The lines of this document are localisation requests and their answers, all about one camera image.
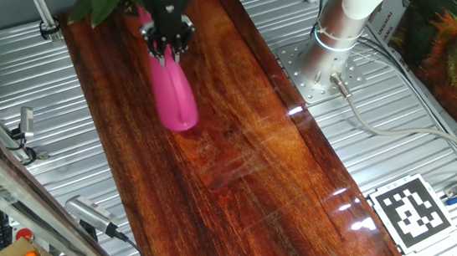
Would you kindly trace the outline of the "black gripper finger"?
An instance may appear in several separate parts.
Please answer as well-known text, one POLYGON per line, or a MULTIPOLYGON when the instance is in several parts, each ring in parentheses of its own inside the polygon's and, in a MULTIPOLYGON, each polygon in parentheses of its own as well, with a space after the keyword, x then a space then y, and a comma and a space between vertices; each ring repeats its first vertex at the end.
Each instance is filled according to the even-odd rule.
POLYGON ((167 38, 161 36, 157 32, 154 24, 155 23, 151 20, 143 23, 140 27, 140 35, 145 40, 145 43, 149 48, 150 55, 155 57, 162 67, 165 67, 166 62, 164 52, 166 51, 167 38))
POLYGON ((182 15, 181 25, 179 25, 179 30, 174 36, 174 42, 172 43, 172 56, 176 63, 181 60, 181 54, 188 50, 188 44, 190 44, 194 32, 195 27, 192 21, 188 16, 182 15))

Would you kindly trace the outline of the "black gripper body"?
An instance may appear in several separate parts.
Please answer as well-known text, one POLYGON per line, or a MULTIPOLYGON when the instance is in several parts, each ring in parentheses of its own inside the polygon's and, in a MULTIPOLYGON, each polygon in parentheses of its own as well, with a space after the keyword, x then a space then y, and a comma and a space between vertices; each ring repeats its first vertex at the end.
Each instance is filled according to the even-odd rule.
POLYGON ((189 0, 143 0, 145 9, 159 34, 177 35, 182 28, 182 15, 189 0))

